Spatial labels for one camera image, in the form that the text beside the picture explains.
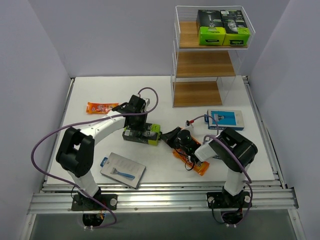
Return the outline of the small black green razor box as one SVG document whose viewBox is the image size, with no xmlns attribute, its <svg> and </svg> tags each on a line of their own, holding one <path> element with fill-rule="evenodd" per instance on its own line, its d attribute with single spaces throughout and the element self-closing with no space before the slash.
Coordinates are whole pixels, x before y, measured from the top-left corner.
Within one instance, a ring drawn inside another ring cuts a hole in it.
<svg viewBox="0 0 320 240">
<path fill-rule="evenodd" d="M 157 146 L 161 135 L 161 126 L 155 123 L 145 123 L 143 128 L 125 127 L 122 138 L 125 141 Z"/>
</svg>

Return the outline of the black green razor pack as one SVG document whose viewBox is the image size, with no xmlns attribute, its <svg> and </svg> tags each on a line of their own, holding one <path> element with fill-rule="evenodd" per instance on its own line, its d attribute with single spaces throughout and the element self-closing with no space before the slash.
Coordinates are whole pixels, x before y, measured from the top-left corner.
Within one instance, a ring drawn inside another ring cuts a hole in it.
<svg viewBox="0 0 320 240">
<path fill-rule="evenodd" d="M 200 46 L 222 46 L 226 30 L 218 10 L 199 9 L 196 18 L 197 38 Z"/>
</svg>

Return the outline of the tall green black razor box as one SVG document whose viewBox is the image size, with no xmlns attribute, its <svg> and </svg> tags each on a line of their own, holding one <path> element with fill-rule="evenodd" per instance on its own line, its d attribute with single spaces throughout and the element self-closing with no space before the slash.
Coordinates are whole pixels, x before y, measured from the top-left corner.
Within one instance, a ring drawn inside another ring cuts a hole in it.
<svg viewBox="0 0 320 240">
<path fill-rule="evenodd" d="M 225 29 L 223 46 L 240 46 L 247 45 L 250 30 L 245 21 L 241 10 L 221 10 L 221 20 Z"/>
</svg>

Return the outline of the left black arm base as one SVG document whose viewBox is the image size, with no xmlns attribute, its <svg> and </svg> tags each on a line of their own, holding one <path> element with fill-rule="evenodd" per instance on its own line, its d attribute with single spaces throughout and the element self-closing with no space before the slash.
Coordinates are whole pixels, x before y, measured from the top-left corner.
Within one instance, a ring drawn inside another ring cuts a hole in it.
<svg viewBox="0 0 320 240">
<path fill-rule="evenodd" d="M 97 196 L 96 201 L 92 200 L 79 193 L 73 196 L 71 210 L 72 211 L 99 211 L 106 210 L 104 206 L 114 211 L 117 209 L 118 195 L 117 194 L 100 194 Z"/>
</svg>

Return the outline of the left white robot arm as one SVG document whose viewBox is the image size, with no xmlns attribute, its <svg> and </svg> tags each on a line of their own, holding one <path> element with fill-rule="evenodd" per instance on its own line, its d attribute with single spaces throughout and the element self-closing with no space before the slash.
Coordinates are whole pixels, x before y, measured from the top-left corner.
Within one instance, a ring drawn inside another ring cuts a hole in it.
<svg viewBox="0 0 320 240">
<path fill-rule="evenodd" d="M 82 128 L 69 127 L 64 132 L 56 154 L 56 161 L 72 177 L 79 188 L 85 191 L 83 204 L 90 210 L 100 206 L 100 188 L 94 180 L 91 168 L 94 162 L 95 146 L 113 132 L 125 127 L 142 128 L 146 123 L 148 98 L 132 95 L 129 102 L 112 108 L 99 122 Z"/>
</svg>

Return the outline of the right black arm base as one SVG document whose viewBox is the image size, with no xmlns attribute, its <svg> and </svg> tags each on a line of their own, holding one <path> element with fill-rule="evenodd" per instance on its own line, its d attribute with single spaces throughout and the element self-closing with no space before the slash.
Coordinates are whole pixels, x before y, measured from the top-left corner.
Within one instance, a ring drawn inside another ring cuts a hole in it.
<svg viewBox="0 0 320 240">
<path fill-rule="evenodd" d="M 232 196 L 226 191 L 207 192 L 207 206 L 214 209 L 238 209 L 249 208 L 252 206 L 250 193 L 241 191 Z"/>
</svg>

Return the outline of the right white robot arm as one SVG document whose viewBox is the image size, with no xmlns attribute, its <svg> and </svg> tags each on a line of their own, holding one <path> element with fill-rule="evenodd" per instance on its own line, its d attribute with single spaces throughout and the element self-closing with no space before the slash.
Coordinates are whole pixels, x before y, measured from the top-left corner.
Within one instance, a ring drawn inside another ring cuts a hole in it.
<svg viewBox="0 0 320 240">
<path fill-rule="evenodd" d="M 203 142 L 194 138 L 193 131 L 192 125 L 176 127 L 172 131 L 161 133 L 160 139 L 172 149 L 173 154 L 190 166 L 190 170 L 201 169 L 205 161 L 219 157 L 228 167 L 222 200 L 225 205 L 234 206 L 240 201 L 245 182 L 252 182 L 248 168 L 255 159 L 258 148 L 230 127 L 217 135 L 205 135 Z"/>
</svg>

